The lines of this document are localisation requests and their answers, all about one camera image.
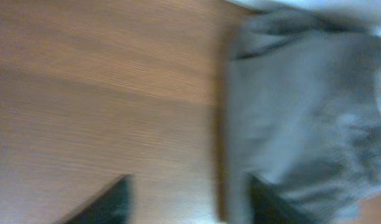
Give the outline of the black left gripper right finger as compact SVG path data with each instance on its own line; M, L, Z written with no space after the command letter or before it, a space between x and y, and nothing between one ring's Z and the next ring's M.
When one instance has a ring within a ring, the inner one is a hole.
M314 220L293 208L265 182L250 176L250 205L253 224L312 224Z

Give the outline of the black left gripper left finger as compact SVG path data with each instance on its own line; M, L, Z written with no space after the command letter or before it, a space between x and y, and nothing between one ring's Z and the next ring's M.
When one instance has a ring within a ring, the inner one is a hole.
M120 175L58 224L128 224L132 213L132 176Z

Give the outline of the grey shorts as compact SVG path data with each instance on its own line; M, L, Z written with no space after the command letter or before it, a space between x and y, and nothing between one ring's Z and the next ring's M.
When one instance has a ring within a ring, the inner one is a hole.
M283 8L248 17L229 53L227 220L253 223L249 181L314 223L381 193L381 37Z

